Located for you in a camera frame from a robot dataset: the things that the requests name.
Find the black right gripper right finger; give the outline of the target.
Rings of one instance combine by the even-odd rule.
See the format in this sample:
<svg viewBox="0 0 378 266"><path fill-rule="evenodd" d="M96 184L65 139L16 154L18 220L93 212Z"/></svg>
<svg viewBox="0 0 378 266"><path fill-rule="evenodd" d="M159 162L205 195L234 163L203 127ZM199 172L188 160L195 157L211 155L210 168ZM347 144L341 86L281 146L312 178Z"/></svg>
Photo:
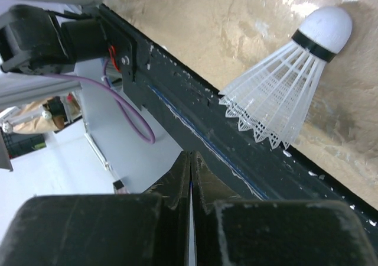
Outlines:
<svg viewBox="0 0 378 266"><path fill-rule="evenodd" d="M197 265L376 265L357 215L336 200L247 200L191 156Z"/></svg>

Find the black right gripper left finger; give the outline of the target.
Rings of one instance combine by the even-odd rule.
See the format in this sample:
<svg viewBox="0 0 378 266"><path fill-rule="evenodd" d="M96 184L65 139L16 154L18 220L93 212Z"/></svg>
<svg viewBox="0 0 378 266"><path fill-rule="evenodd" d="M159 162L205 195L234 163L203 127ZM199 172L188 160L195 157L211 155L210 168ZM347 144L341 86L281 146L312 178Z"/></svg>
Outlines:
<svg viewBox="0 0 378 266"><path fill-rule="evenodd" d="M2 265L187 265L191 155L140 194L27 200L2 242Z"/></svg>

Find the white shuttlecock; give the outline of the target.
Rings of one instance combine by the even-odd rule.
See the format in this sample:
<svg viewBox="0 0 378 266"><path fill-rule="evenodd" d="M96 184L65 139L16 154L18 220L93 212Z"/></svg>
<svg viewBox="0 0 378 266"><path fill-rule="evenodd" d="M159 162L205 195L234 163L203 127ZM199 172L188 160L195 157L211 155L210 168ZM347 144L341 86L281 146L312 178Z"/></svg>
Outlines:
<svg viewBox="0 0 378 266"><path fill-rule="evenodd" d="M290 42L247 69L219 91L227 118L240 132L273 149L288 148L298 137L325 66L345 47L353 21L340 7L310 13Z"/></svg>

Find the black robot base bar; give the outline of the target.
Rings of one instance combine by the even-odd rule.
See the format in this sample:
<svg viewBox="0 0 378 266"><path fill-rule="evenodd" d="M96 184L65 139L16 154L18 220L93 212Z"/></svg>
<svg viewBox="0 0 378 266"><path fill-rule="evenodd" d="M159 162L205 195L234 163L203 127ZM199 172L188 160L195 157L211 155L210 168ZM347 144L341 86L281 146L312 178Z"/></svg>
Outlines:
<svg viewBox="0 0 378 266"><path fill-rule="evenodd" d="M120 69L123 91L145 108L183 148L198 151L210 169L243 197L329 199L348 204L371 241L377 242L377 210L294 148L271 149L239 132L218 104L218 91L196 72L105 5L103 26Z"/></svg>

